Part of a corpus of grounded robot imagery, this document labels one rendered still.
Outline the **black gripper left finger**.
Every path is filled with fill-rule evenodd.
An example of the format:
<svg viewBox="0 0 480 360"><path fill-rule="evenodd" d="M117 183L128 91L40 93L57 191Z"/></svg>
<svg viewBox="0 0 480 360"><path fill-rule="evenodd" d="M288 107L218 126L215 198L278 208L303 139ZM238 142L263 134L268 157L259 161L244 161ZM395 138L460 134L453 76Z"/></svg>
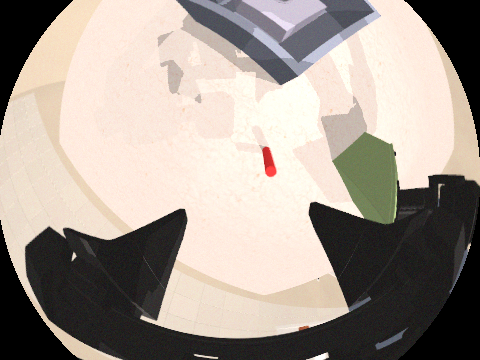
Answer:
<svg viewBox="0 0 480 360"><path fill-rule="evenodd" d="M179 208L111 240L63 228L76 256L102 270L142 316L157 321L188 218Z"/></svg>

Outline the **red peg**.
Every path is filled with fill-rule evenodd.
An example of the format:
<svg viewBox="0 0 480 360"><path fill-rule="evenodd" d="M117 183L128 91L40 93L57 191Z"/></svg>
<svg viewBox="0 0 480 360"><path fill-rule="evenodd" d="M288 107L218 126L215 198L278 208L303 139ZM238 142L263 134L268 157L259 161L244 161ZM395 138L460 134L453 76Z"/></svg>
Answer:
<svg viewBox="0 0 480 360"><path fill-rule="evenodd" d="M273 177L276 175L276 167L274 164L274 160L270 151L269 147L264 147L262 149L263 159L264 159L264 166L265 166L265 173L269 177Z"/></svg>

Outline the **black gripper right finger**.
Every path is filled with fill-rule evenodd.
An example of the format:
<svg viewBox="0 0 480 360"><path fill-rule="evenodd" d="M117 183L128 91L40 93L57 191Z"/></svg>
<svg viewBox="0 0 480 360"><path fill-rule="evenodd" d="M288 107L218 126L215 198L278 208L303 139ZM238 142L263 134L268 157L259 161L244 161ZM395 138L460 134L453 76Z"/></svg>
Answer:
<svg viewBox="0 0 480 360"><path fill-rule="evenodd" d="M422 226L428 209L382 224L311 202L308 215L336 275L348 308L370 297L403 241Z"/></svg>

